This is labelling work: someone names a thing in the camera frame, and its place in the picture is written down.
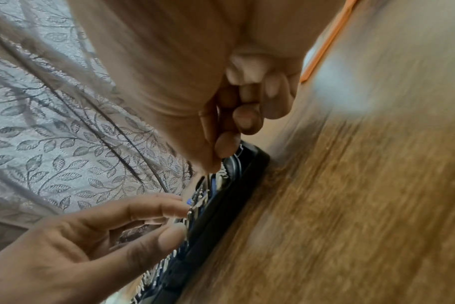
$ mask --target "wooden surface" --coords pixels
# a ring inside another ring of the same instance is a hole
[[[179,303],[455,303],[455,0],[362,0]]]

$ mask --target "person's right hand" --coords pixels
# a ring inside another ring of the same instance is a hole
[[[125,101],[197,168],[286,115],[343,0],[70,0]]]

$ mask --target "orange stick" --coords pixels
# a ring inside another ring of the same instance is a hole
[[[354,4],[356,4],[356,1],[357,0],[346,0],[344,7],[339,12],[339,14],[336,16],[336,19],[332,23],[326,40],[324,40],[321,47],[316,51],[313,58],[307,64],[307,68],[302,73],[301,79],[300,79],[301,83],[303,83],[309,79],[309,77],[313,73],[314,69],[318,65],[319,61],[323,57],[324,53],[327,51],[327,49],[329,48],[329,46],[331,45],[333,40],[336,38],[336,35],[344,27],[344,25],[346,24],[346,22],[348,21],[350,15],[351,15],[351,12],[353,11],[353,7],[354,7]]]

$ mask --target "fabric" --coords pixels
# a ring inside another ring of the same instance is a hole
[[[181,192],[189,166],[125,106],[64,1],[0,0],[0,37],[0,169],[53,206],[29,201],[0,180],[0,217],[34,223],[162,191],[150,166],[169,192]],[[82,120],[114,147],[141,182]]]

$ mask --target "sheer curtain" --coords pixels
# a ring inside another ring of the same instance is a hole
[[[64,1],[0,0],[0,219],[180,193],[189,172],[124,106]]]

